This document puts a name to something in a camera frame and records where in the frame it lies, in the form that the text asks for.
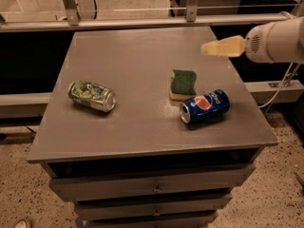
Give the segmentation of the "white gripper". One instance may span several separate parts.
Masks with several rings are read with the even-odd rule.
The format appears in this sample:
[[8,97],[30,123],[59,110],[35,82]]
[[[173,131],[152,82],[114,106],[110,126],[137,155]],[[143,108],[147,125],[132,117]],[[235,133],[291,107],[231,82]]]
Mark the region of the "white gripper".
[[245,39],[232,36],[205,43],[200,52],[208,56],[239,57],[244,51],[248,59],[256,63],[285,63],[283,50],[284,21],[272,22],[252,28]]

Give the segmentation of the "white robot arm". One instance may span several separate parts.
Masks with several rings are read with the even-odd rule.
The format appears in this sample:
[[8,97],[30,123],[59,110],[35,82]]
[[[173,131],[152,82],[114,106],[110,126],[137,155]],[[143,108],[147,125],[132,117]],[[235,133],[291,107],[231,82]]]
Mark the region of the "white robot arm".
[[256,26],[245,37],[237,35],[205,43],[200,51],[218,57],[245,54],[255,63],[304,64],[304,18]]

